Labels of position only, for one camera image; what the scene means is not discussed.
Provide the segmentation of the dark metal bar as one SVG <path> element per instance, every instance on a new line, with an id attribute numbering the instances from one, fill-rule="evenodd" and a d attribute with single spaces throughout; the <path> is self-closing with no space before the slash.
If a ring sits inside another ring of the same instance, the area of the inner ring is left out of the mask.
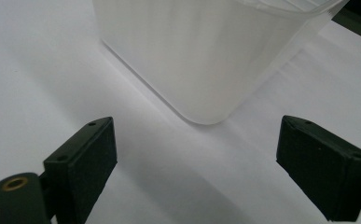
<path id="1" fill-rule="evenodd" d="M 343 8 L 332 20 L 361 36 L 361 16 L 351 10 Z"/>

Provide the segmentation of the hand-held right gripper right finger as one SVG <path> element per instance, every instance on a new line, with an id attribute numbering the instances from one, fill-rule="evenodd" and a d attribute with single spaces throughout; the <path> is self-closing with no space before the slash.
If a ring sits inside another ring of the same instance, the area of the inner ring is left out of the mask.
<path id="1" fill-rule="evenodd" d="M 361 213 L 361 149 L 306 119 L 284 116 L 277 162 L 329 221 Z"/>

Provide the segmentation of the translucent white plastic container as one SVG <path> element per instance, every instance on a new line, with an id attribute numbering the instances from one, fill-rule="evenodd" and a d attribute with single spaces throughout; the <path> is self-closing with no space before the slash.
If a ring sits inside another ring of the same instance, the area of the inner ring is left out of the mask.
<path id="1" fill-rule="evenodd" d="M 226 119 L 349 0 L 92 0 L 101 39 L 182 117 Z"/>

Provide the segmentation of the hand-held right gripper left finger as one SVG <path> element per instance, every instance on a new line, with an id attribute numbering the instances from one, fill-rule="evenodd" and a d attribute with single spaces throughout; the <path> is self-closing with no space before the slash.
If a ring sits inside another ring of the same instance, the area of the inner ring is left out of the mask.
<path id="1" fill-rule="evenodd" d="M 58 224 L 85 224 L 117 162 L 113 119 L 83 126 L 43 161 L 49 214 Z"/>

